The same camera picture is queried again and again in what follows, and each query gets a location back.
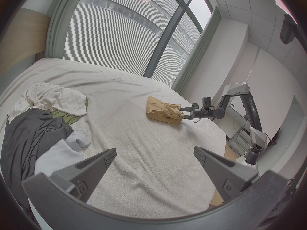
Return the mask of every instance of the ceiling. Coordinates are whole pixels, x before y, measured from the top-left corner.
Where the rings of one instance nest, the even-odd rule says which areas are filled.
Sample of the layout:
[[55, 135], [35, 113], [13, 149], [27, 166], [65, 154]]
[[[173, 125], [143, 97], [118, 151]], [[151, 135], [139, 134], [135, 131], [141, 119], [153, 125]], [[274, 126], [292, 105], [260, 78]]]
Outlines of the ceiling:
[[222, 17], [248, 24], [248, 40], [279, 60], [296, 78], [307, 95], [307, 54], [295, 38], [279, 39], [283, 14], [275, 0], [216, 0]]

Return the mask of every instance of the dark gray garment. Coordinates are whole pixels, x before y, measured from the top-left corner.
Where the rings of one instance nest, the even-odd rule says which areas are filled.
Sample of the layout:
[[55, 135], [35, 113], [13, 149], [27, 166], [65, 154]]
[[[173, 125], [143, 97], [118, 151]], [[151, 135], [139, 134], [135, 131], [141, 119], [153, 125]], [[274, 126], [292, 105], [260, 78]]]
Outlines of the dark gray garment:
[[35, 161], [73, 129], [63, 117], [52, 118], [50, 110], [30, 109], [5, 129], [1, 151], [1, 170], [11, 193], [29, 217], [33, 214], [21, 182], [34, 175]]

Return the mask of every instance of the building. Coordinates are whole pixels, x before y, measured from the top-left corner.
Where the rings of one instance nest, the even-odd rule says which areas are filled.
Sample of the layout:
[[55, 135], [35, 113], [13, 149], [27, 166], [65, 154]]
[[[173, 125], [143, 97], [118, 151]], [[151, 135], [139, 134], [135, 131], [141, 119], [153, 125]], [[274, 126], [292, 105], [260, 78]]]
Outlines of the building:
[[[143, 75], [177, 7], [176, 0], [80, 0], [71, 18], [64, 59]], [[185, 13], [152, 78], [171, 86], [199, 36], [200, 30]]]

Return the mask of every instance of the white bed sheet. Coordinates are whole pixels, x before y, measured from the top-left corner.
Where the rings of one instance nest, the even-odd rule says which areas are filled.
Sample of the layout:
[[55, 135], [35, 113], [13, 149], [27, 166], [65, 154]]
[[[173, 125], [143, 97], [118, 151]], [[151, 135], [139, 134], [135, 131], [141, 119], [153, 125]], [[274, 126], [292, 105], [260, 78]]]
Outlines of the white bed sheet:
[[224, 156], [226, 135], [209, 119], [171, 125], [148, 118], [149, 95], [190, 105], [167, 85], [108, 67], [41, 59], [0, 97], [0, 127], [21, 94], [41, 81], [78, 90], [88, 98], [86, 116], [72, 125], [87, 129], [92, 141], [84, 159], [117, 149], [117, 157], [90, 198], [92, 206], [141, 218], [180, 217], [208, 208], [215, 187], [193, 150], [196, 145]]

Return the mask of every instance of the folded tan pants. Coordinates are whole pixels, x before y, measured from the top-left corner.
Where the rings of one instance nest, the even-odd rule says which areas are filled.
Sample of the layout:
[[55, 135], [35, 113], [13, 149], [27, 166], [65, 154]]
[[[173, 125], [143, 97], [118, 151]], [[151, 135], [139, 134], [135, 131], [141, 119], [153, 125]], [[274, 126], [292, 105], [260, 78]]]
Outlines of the folded tan pants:
[[185, 117], [179, 108], [181, 108], [180, 104], [164, 103], [155, 97], [148, 96], [146, 113], [152, 119], [177, 124]]

